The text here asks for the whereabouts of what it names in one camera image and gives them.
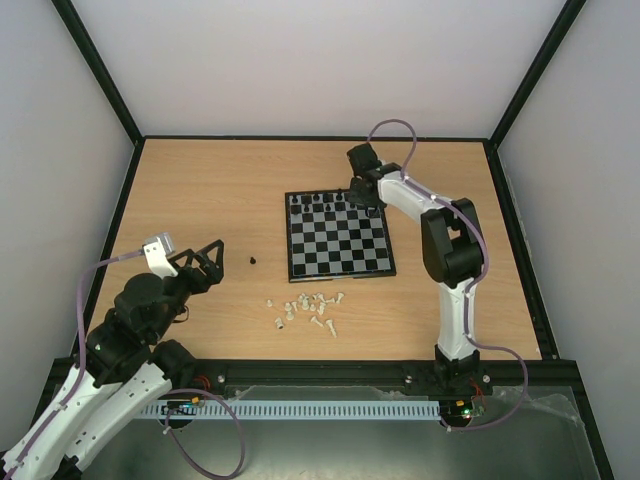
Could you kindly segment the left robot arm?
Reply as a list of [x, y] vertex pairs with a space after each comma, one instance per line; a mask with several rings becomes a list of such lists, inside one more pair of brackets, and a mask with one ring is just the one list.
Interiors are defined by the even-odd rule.
[[168, 235], [146, 241], [133, 257], [148, 272], [131, 277], [104, 321], [79, 332], [79, 350], [57, 394], [28, 433], [2, 457], [7, 479], [52, 479], [82, 472], [148, 403], [189, 386], [195, 357], [163, 337], [187, 302], [224, 277], [224, 243], [177, 253]]

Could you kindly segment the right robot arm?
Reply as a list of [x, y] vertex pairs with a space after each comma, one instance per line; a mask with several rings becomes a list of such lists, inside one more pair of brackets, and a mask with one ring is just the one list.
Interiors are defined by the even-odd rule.
[[398, 164], [381, 161], [368, 143], [350, 149], [347, 158], [353, 171], [350, 202], [368, 210], [393, 206], [420, 226], [423, 264], [439, 287], [434, 376], [442, 390], [458, 391], [479, 368], [474, 304], [487, 249], [475, 206], [428, 190]]

